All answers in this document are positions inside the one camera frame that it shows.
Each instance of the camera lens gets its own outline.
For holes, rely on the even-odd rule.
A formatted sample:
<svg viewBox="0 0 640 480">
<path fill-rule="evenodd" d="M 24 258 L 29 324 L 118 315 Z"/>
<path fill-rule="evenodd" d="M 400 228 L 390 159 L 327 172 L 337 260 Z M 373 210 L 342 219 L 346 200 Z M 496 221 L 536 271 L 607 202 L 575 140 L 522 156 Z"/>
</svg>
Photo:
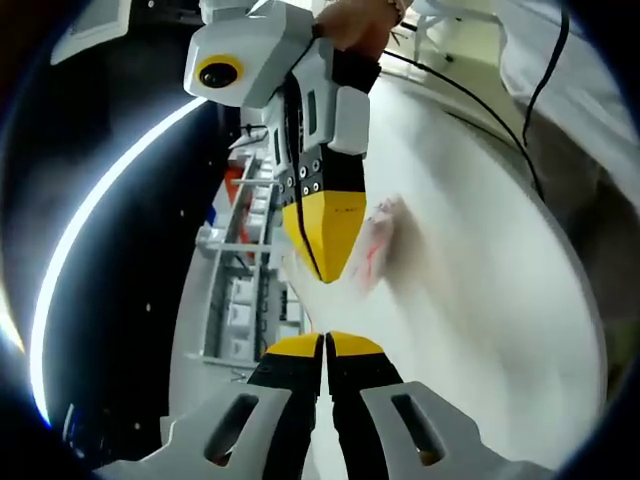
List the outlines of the camera lens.
<svg viewBox="0 0 640 480">
<path fill-rule="evenodd" d="M 228 63 L 212 63 L 200 72 L 200 81 L 209 88 L 224 88 L 238 78 L 238 71 Z"/>
</svg>

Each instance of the human hand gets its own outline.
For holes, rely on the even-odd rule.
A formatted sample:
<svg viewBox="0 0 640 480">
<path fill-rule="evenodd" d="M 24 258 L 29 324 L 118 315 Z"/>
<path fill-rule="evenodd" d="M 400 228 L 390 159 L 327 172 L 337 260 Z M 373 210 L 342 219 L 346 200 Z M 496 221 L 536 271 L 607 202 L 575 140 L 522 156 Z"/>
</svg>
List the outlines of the human hand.
<svg viewBox="0 0 640 480">
<path fill-rule="evenodd" d="M 378 60 L 398 22 L 398 11 L 387 0 L 338 0 L 316 18 L 322 37 L 338 50 L 351 50 Z"/>
</svg>

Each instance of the led light strip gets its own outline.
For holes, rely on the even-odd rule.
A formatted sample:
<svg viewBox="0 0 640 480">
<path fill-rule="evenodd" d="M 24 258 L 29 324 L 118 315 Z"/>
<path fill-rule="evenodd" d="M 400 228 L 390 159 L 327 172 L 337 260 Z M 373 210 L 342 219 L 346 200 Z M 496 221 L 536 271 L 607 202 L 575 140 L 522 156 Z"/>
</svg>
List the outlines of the led light strip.
<svg viewBox="0 0 640 480">
<path fill-rule="evenodd" d="M 62 267 L 67 260 L 69 251 L 93 209 L 122 172 L 124 172 L 125 169 L 131 165 L 149 145 L 157 140 L 160 135 L 205 102 L 206 100 L 204 98 L 196 98 L 195 100 L 192 100 L 162 120 L 159 124 L 145 133 L 131 148 L 129 148 L 129 150 L 127 150 L 111 166 L 111 168 L 109 168 L 107 173 L 105 173 L 98 181 L 91 192 L 89 192 L 89 195 L 84 199 L 82 205 L 78 208 L 78 211 L 73 215 L 73 218 L 69 222 L 69 225 L 58 242 L 55 252 L 53 252 L 53 256 L 51 257 L 51 261 L 47 267 L 47 273 L 42 281 L 40 294 L 38 295 L 38 301 L 36 303 L 36 311 L 33 316 L 33 328 L 31 330 L 31 346 L 29 350 L 29 375 L 31 377 L 31 389 L 33 390 L 33 397 L 35 399 L 36 406 L 40 411 L 40 415 L 42 415 L 42 418 L 47 424 L 49 424 L 49 414 L 47 412 L 47 404 L 44 394 L 44 378 L 42 374 L 44 334 L 47 327 L 47 318 L 49 316 L 49 308 L 51 307 L 53 292 L 56 289 L 58 277 L 60 276 Z"/>
</svg>

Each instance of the white cloth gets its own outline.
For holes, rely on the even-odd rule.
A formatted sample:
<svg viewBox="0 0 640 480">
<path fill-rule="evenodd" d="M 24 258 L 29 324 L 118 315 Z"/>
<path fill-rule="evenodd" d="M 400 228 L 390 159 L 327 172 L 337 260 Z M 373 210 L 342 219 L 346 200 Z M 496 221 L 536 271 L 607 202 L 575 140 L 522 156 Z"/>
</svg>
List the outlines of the white cloth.
<svg viewBox="0 0 640 480">
<path fill-rule="evenodd" d="M 528 103 L 560 32 L 551 0 L 495 0 L 506 45 L 500 72 L 509 93 Z M 631 119 L 606 65 L 575 20 L 551 80 L 535 106 L 600 163 L 640 212 L 640 149 Z"/>
</svg>

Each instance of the white lab coat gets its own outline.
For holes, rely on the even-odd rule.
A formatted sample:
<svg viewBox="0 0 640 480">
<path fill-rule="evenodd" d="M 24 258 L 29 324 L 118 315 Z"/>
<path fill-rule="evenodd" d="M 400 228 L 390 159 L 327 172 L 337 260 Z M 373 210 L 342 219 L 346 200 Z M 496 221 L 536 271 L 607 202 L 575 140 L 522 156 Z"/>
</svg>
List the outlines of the white lab coat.
<svg viewBox="0 0 640 480">
<path fill-rule="evenodd" d="M 506 45 L 500 72 L 509 93 L 528 103 L 560 32 L 552 0 L 495 0 Z M 536 110 L 562 128 L 610 174 L 640 212 L 640 149 L 617 85 L 577 22 Z"/>
</svg>

